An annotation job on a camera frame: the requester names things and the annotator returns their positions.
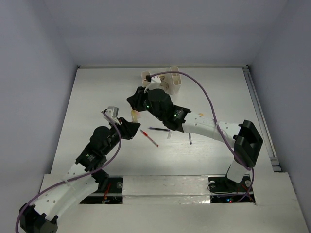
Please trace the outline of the yellow highlighter marker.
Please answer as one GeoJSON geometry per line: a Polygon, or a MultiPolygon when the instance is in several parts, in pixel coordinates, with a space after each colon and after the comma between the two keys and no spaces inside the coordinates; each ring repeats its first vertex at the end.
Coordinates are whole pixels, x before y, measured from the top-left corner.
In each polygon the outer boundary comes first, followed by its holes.
{"type": "Polygon", "coordinates": [[[138,119],[136,118],[135,111],[136,110],[131,110],[132,122],[133,123],[138,123],[138,119]]]}

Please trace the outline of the patterned washi tape roll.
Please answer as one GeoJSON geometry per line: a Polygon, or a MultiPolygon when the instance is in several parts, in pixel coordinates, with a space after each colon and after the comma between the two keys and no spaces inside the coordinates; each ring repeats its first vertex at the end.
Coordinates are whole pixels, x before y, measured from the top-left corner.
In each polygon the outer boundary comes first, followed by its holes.
{"type": "Polygon", "coordinates": [[[159,76],[159,78],[160,78],[160,81],[161,81],[161,83],[159,85],[159,88],[164,90],[164,91],[168,90],[169,89],[169,84],[166,82],[165,76],[161,75],[161,76],[159,76]]]}

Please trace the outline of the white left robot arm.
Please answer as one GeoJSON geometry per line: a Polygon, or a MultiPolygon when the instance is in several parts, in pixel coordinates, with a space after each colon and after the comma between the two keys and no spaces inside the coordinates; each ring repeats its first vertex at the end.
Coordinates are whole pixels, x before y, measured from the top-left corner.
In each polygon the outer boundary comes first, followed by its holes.
{"type": "Polygon", "coordinates": [[[107,118],[109,127],[97,127],[89,143],[75,163],[58,183],[44,189],[24,204],[15,224],[15,231],[26,233],[55,233],[60,218],[91,193],[104,191],[109,175],[103,170],[111,163],[107,155],[113,148],[120,149],[122,140],[131,140],[140,123],[128,122],[123,117],[107,118]]]}

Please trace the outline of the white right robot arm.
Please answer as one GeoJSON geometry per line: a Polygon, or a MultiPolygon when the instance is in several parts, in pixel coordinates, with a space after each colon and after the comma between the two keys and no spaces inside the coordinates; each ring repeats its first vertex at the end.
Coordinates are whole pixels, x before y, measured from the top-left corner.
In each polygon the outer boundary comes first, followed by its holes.
{"type": "Polygon", "coordinates": [[[237,189],[244,175],[256,165],[263,139],[253,122],[241,124],[203,117],[188,108],[174,105],[164,90],[138,87],[127,102],[133,110],[148,111],[171,131],[197,134],[225,143],[234,159],[224,177],[228,190],[237,189]]]}

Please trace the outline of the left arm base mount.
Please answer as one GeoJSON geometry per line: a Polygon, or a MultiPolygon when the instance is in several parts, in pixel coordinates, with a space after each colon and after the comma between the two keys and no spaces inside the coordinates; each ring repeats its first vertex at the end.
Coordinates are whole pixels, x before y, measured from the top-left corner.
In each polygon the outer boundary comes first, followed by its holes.
{"type": "Polygon", "coordinates": [[[106,188],[97,190],[83,199],[81,204],[123,204],[123,176],[109,177],[106,188]]]}

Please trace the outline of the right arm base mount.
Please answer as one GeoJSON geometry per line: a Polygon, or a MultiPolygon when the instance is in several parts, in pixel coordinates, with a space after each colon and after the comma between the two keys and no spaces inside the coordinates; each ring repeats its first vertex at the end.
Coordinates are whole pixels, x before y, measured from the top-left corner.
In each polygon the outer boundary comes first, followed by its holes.
{"type": "Polygon", "coordinates": [[[211,203],[256,203],[253,191],[254,173],[246,174],[239,183],[226,176],[211,176],[207,179],[211,203]]]}

